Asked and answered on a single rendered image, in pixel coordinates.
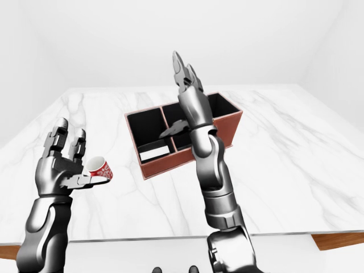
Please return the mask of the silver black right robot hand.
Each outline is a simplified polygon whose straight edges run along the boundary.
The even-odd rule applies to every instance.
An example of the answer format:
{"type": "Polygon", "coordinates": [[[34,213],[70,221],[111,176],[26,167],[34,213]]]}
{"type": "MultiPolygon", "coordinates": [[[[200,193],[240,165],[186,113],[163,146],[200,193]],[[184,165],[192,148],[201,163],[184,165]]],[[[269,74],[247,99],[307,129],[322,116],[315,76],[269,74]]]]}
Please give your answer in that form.
{"type": "Polygon", "coordinates": [[[172,61],[175,83],[179,87],[179,104],[185,119],[174,122],[170,128],[159,135],[160,139],[213,124],[210,103],[195,70],[190,64],[184,65],[176,51],[172,54],[172,61]]]}

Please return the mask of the wooden table frame beam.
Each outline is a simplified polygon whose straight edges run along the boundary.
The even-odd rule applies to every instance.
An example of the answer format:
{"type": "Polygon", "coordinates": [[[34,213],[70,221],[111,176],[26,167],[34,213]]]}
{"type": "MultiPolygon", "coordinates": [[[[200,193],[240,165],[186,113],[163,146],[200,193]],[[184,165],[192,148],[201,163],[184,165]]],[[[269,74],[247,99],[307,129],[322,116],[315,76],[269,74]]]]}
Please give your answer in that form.
{"type": "Polygon", "coordinates": [[[311,236],[320,251],[364,243],[364,232],[312,234],[311,236]]]}
{"type": "Polygon", "coordinates": [[[0,245],[0,259],[16,260],[20,245],[0,245]]]}

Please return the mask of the red white patterned mug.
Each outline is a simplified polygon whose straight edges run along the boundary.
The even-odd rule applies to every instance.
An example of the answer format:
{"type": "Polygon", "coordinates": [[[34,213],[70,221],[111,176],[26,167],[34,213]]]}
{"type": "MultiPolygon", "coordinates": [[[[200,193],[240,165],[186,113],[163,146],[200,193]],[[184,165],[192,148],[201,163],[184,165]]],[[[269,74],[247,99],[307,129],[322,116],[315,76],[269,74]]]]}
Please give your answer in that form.
{"type": "Polygon", "coordinates": [[[91,176],[103,176],[111,180],[113,172],[103,156],[95,156],[91,158],[85,166],[91,176]]]}

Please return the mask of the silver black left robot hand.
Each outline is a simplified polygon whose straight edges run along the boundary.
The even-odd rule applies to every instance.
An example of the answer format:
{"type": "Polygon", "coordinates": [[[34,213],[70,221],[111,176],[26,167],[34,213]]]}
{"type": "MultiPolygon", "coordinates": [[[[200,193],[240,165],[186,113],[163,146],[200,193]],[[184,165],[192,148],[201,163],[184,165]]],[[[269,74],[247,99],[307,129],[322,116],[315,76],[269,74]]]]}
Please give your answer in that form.
{"type": "Polygon", "coordinates": [[[35,174],[38,194],[42,196],[68,196],[74,189],[91,188],[110,181],[103,176],[83,175],[82,157],[85,154],[86,132],[80,129],[71,143],[69,158],[62,156],[62,149],[68,136],[68,121],[61,117],[48,133],[44,152],[38,161],[35,174]]]}

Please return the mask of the red-brown desk caddy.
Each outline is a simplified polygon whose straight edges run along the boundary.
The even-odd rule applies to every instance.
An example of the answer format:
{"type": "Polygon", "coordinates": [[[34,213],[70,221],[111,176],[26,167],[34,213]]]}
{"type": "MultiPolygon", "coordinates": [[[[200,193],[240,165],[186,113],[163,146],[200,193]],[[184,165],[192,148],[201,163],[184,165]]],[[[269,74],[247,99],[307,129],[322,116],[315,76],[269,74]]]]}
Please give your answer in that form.
{"type": "MultiPolygon", "coordinates": [[[[220,93],[208,95],[213,114],[213,123],[226,148],[230,147],[242,116],[242,110],[220,93]]],[[[144,179],[170,171],[194,160],[191,151],[191,139],[188,132],[160,139],[159,136],[174,122],[185,119],[178,102],[149,109],[143,109],[125,114],[132,142],[137,154],[144,179]],[[163,155],[150,159],[142,159],[141,153],[148,150],[147,146],[160,142],[156,148],[167,147],[163,155]]]]}

